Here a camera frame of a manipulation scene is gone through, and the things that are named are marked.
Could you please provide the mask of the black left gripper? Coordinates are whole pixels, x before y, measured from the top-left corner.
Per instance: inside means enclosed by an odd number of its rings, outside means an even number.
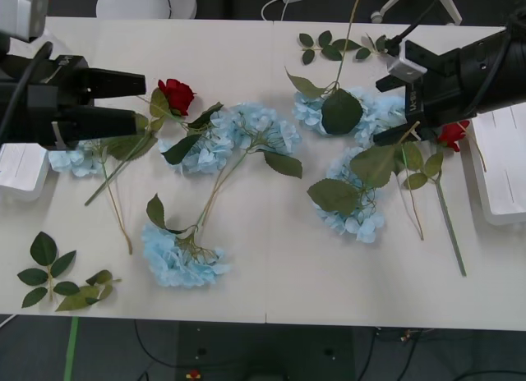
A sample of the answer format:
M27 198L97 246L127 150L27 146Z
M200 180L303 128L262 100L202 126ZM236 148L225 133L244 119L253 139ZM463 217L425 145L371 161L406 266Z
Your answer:
M31 77L26 104L36 142L46 149L73 149L80 141L137 135L131 110L93 107L96 99L141 96L145 76L90 68L82 56L41 62Z

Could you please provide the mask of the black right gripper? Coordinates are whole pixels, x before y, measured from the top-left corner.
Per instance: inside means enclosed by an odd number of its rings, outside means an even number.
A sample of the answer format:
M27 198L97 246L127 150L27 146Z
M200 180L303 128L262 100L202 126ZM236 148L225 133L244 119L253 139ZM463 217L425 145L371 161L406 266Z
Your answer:
M473 101L473 73L459 71L453 76L441 76L428 72L413 82L388 75L376 82L380 92L401 87L405 87L405 117L408 124L375 134L372 138L374 145L435 140L436 133L431 128L473 117L473 109L468 110ZM410 131L409 124L415 121L420 121L420 126Z

